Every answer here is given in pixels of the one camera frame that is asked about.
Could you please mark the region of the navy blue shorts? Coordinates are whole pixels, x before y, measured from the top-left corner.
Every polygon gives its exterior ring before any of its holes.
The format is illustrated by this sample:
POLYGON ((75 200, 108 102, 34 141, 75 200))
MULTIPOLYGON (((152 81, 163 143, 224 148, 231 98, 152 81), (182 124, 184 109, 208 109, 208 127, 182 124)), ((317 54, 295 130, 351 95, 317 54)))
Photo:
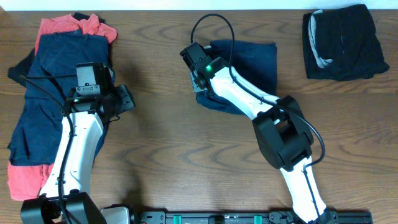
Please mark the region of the navy blue shorts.
MULTIPOLYGON (((270 95, 276 94, 277 47, 275 43, 258 44, 237 40, 232 56, 232 66, 243 78, 270 95)), ((207 90, 197 93, 196 101, 199 105, 211 110, 243 114, 228 100, 212 95, 207 90)))

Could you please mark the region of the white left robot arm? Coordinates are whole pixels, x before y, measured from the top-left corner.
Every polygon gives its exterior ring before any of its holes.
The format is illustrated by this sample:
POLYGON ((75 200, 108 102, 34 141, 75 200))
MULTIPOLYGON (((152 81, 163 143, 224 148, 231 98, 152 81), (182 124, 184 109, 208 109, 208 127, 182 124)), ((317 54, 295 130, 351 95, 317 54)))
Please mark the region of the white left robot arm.
POLYGON ((91 171, 104 128, 135 106, 126 85, 73 88, 62 108, 62 138, 52 172, 21 208, 23 223, 130 223, 129 209, 100 210, 90 198, 91 171))

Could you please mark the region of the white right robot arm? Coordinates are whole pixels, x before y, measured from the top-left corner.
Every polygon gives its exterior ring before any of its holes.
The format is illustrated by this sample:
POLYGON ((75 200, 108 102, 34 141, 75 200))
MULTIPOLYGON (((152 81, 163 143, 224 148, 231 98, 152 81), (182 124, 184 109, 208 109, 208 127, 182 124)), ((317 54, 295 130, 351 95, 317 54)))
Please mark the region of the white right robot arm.
POLYGON ((296 216, 305 223, 328 223, 331 215, 312 171, 311 145, 316 131, 295 99, 265 93, 221 57, 184 61, 199 88, 228 100, 252 121, 261 154, 281 171, 296 216))

